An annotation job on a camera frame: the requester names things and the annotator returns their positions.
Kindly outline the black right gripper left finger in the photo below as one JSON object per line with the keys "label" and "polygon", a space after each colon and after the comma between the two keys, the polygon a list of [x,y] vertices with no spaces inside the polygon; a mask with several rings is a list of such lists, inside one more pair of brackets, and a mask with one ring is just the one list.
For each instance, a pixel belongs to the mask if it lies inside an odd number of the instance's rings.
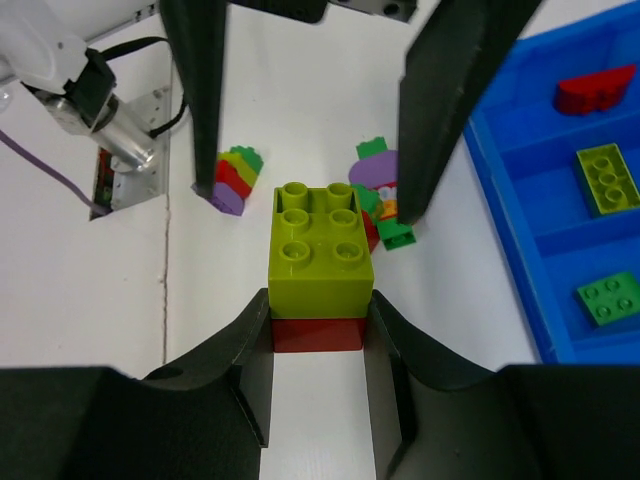
{"label": "black right gripper left finger", "polygon": [[222,330],[141,380],[105,366],[1,373],[5,479],[255,479],[273,347],[258,291]]}

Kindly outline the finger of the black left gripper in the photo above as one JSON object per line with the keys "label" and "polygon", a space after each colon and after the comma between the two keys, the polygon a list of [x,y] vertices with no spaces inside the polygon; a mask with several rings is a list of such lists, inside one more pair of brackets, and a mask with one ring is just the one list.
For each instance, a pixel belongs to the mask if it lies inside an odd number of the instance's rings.
{"label": "finger of the black left gripper", "polygon": [[210,199],[218,154],[227,3],[165,0],[159,10],[191,112],[195,192]]}

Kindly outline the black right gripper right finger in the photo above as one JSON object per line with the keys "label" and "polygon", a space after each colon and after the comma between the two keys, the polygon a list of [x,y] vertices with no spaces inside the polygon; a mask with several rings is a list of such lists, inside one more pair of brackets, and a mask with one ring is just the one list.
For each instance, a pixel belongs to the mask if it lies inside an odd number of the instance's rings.
{"label": "black right gripper right finger", "polygon": [[380,293],[364,366],[380,479],[635,479],[635,366],[487,370],[430,337]]}

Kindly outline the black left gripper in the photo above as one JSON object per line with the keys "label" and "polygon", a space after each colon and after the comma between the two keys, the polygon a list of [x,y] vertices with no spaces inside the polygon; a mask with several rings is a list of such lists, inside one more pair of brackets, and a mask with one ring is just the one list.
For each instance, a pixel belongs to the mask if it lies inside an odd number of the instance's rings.
{"label": "black left gripper", "polygon": [[[252,10],[319,23],[330,5],[407,23],[415,0],[231,0]],[[398,219],[426,212],[464,126],[537,1],[438,3],[414,40],[399,85]]]}

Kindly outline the red curved lego brick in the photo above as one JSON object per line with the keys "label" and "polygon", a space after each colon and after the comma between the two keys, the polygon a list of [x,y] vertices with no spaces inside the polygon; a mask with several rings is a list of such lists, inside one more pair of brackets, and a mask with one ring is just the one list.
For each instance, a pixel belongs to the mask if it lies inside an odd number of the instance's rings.
{"label": "red curved lego brick", "polygon": [[568,116],[606,112],[623,101],[636,70],[629,64],[559,81],[553,106]]}

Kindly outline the lime lego brick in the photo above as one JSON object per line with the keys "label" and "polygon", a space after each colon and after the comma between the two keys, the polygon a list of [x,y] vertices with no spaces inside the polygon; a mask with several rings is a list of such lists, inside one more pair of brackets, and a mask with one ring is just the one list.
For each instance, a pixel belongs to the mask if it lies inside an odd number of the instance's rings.
{"label": "lime lego brick", "polygon": [[357,194],[344,183],[274,190],[268,297],[276,319],[364,318],[374,270]]}

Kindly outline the lime lego plate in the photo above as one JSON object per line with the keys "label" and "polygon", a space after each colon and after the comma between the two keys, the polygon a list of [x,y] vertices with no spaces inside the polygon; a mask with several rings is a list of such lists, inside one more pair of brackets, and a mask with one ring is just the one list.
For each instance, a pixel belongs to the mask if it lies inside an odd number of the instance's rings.
{"label": "lime lego plate", "polygon": [[574,170],[592,217],[639,208],[639,190],[616,143],[578,150]]}

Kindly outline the green square lego brick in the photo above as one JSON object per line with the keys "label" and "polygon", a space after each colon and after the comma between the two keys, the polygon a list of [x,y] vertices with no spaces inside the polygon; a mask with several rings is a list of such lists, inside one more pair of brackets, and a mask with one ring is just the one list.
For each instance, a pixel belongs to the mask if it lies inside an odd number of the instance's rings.
{"label": "green square lego brick", "polygon": [[578,287],[576,299],[595,327],[604,327],[639,313],[639,282],[620,272]]}

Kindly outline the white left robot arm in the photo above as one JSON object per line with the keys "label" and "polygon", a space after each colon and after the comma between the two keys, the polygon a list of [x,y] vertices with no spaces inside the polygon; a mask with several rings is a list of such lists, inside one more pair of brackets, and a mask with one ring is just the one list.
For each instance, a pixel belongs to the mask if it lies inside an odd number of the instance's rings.
{"label": "white left robot arm", "polygon": [[[535,1],[442,1],[415,38],[399,88],[402,223],[425,214],[472,110],[537,9]],[[228,5],[163,1],[159,11],[182,82],[181,109],[193,120],[194,189],[212,200]],[[120,113],[109,61],[150,44],[143,38],[98,51],[44,1],[1,5],[1,56],[25,88],[49,109],[64,106],[73,132],[92,137],[135,171],[147,168],[159,130],[109,132]]]}

